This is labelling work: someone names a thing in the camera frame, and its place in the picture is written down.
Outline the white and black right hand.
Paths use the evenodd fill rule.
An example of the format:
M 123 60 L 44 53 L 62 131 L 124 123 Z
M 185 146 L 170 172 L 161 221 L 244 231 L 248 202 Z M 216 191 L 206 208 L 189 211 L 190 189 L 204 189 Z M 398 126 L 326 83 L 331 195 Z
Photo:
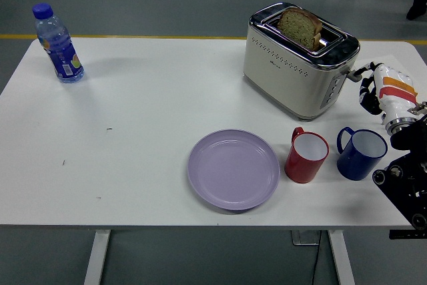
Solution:
M 408 75 L 383 63 L 371 62 L 350 72 L 348 78 L 361 83 L 360 105 L 372 115 L 381 115 L 386 128 L 416 121 L 408 111 L 416 106 L 417 96 Z

